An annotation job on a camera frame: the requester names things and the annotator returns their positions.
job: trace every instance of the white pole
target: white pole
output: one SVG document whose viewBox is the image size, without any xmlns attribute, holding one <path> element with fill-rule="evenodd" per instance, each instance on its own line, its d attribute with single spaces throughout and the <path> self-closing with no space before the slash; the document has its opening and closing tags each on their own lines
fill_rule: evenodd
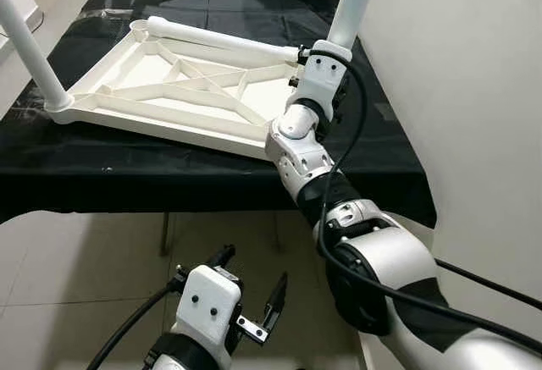
<svg viewBox="0 0 542 370">
<path fill-rule="evenodd" d="M 340 0 L 328 34 L 328 41 L 348 48 L 354 45 L 369 0 Z"/>
<path fill-rule="evenodd" d="M 46 110 L 57 112 L 68 107 L 74 98 L 60 84 L 12 0 L 0 0 L 0 24 L 43 92 Z"/>
<path fill-rule="evenodd" d="M 151 16 L 148 20 L 149 33 L 152 36 L 168 37 L 176 40 L 195 42 L 211 47 L 221 47 L 228 50 L 251 52 L 259 55 L 269 55 L 282 61 L 297 62 L 298 49 L 295 47 L 279 47 L 263 42 L 247 40 L 204 30 L 189 25 L 180 25 L 163 19 L 162 17 Z"/>
</svg>

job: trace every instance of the black tablecloth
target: black tablecloth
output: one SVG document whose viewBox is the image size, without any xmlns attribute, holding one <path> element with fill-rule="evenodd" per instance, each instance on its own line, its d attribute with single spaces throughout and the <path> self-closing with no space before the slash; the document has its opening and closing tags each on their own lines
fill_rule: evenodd
<svg viewBox="0 0 542 370">
<path fill-rule="evenodd" d="M 338 0 L 88 0 L 49 60 L 72 86 L 129 31 L 133 19 L 166 19 L 257 41 L 311 46 L 325 38 Z M 362 51 L 368 123 L 343 170 L 363 197 L 428 226 L 435 210 L 424 171 Z M 36 209 L 144 212 L 294 207 L 271 163 L 77 122 L 57 125 L 31 82 L 0 123 L 3 218 Z M 342 121 L 326 139 L 345 148 L 359 115 L 352 84 Z"/>
</svg>

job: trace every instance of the table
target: table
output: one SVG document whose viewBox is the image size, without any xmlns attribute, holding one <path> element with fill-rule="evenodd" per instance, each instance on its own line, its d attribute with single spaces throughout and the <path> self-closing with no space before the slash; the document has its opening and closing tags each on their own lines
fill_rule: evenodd
<svg viewBox="0 0 542 370">
<path fill-rule="evenodd" d="M 338 0 L 88 0 L 49 57 L 72 86 L 133 19 L 172 21 L 276 45 L 325 38 Z M 353 63 L 368 88 L 368 123 L 343 171 L 363 197 L 429 227 L 436 220 L 422 166 L 361 44 Z M 325 145 L 337 157 L 358 113 L 350 89 Z M 55 124 L 31 82 L 0 122 L 0 222 L 56 212 L 195 212 L 295 207 L 271 163 L 76 122 Z"/>
</svg>

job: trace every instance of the black cable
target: black cable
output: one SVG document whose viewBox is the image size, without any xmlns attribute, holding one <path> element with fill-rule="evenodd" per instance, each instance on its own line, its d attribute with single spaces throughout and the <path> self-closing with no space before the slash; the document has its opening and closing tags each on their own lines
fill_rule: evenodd
<svg viewBox="0 0 542 370">
<path fill-rule="evenodd" d="M 108 354 L 119 343 L 123 336 L 130 330 L 134 324 L 141 319 L 143 315 L 147 313 L 158 301 L 164 298 L 171 291 L 171 286 L 167 285 L 163 287 L 159 292 L 151 296 L 143 305 L 141 305 L 126 321 L 118 328 L 115 333 L 109 338 L 100 351 L 94 356 L 92 362 L 88 365 L 86 370 L 97 370 L 102 362 L 106 359 Z"/>
<path fill-rule="evenodd" d="M 488 287 L 494 291 L 500 292 L 501 294 L 510 296 L 511 298 L 521 301 L 527 305 L 530 305 L 536 309 L 539 309 L 542 311 L 542 301 L 535 300 L 532 296 L 528 296 L 525 294 L 522 294 L 521 292 L 512 290 L 508 287 L 505 287 L 504 285 L 500 285 L 497 283 L 494 283 L 493 281 L 489 279 L 485 279 L 484 277 L 480 277 L 479 275 L 475 273 L 471 273 L 463 268 L 460 268 L 458 266 L 454 266 L 453 264 L 449 262 L 442 261 L 438 258 L 434 259 L 437 263 L 437 266 L 442 267 L 445 270 L 452 271 L 453 273 L 456 273 L 458 275 L 461 275 L 462 277 L 465 277 L 466 279 L 470 279 L 474 281 L 475 283 L 481 284 L 485 287 Z"/>
<path fill-rule="evenodd" d="M 365 285 L 368 285 L 376 290 L 379 290 L 382 294 L 394 300 L 403 301 L 407 304 L 420 307 L 426 311 L 430 311 L 438 315 L 442 315 L 444 317 L 454 318 L 464 323 L 470 323 L 470 324 L 476 325 L 479 328 L 485 329 L 494 334 L 498 334 L 500 336 L 508 338 L 509 340 L 512 340 L 520 345 L 523 345 L 541 354 L 542 343 L 538 342 L 537 340 L 525 334 L 521 334 L 513 329 L 509 329 L 506 326 L 491 322 L 487 319 L 479 318 L 469 313 L 457 311 L 447 306 L 436 305 L 433 302 L 429 302 L 424 299 L 417 298 L 416 296 L 408 295 L 404 292 L 394 290 L 386 285 L 383 285 L 377 281 L 373 281 L 369 278 L 363 277 L 362 275 L 350 270 L 346 265 L 344 265 L 342 262 L 337 260 L 331 254 L 324 238 L 325 233 L 326 233 L 325 220 L 326 220 L 327 211 L 328 211 L 328 197 L 329 197 L 329 192 L 331 189 L 331 181 L 332 181 L 332 177 L 335 175 L 335 173 L 339 169 L 339 166 L 346 159 L 351 149 L 356 145 L 357 139 L 362 133 L 363 127 L 365 125 L 365 121 L 367 119 L 367 106 L 368 106 L 367 93 L 365 91 L 365 85 L 363 84 L 362 77 L 359 75 L 357 70 L 353 68 L 352 65 L 348 61 L 343 59 L 342 57 L 339 57 L 331 52 L 325 52 L 325 51 L 320 51 L 320 50 L 311 50 L 309 55 L 321 55 L 324 57 L 329 57 L 341 63 L 342 65 L 344 65 L 346 69 L 348 69 L 348 71 L 354 77 L 354 80 L 356 81 L 358 85 L 358 89 L 361 93 L 360 101 L 361 101 L 361 107 L 362 107 L 362 115 L 360 116 L 357 122 L 355 134 L 352 137 L 352 140 L 350 144 L 348 145 L 348 147 L 346 148 L 346 150 L 337 160 L 333 168 L 329 171 L 328 176 L 326 178 L 326 182 L 325 182 L 324 195 L 323 195 L 323 200 L 322 200 L 322 212 L 320 214 L 320 221 L 318 224 L 318 244 L 324 255 L 324 258 L 328 260 L 330 263 L 332 263 L 337 269 L 339 269 L 347 278 L 359 283 L 364 283 Z"/>
<path fill-rule="evenodd" d="M 38 25 L 36 27 L 34 27 L 33 30 L 30 31 L 30 33 L 33 33 L 34 31 L 39 29 L 41 27 L 41 25 L 43 25 L 44 21 L 45 21 L 45 13 L 41 12 L 41 20 L 40 20 L 40 22 L 38 23 Z M 0 33 L 0 36 L 4 36 L 6 38 L 9 38 L 9 36 L 7 34 L 3 34 L 3 33 Z"/>
</svg>

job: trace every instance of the tiled floor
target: tiled floor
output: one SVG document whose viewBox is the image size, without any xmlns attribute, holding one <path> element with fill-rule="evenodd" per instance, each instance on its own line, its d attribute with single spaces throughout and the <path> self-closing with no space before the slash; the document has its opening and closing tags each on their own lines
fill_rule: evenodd
<svg viewBox="0 0 542 370">
<path fill-rule="evenodd" d="M 283 317 L 263 348 L 241 342 L 235 370 L 360 368 L 355 334 L 336 314 L 310 229 L 298 213 L 172 215 L 168 257 L 158 256 L 162 214 L 33 212 L 0 226 L 2 368 L 85 368 L 105 339 L 160 288 L 177 263 L 237 246 L 229 269 L 246 286 L 245 314 L 261 319 L 274 282 L 288 271 Z M 106 369 L 133 369 L 174 321 L 162 302 L 129 333 Z"/>
</svg>

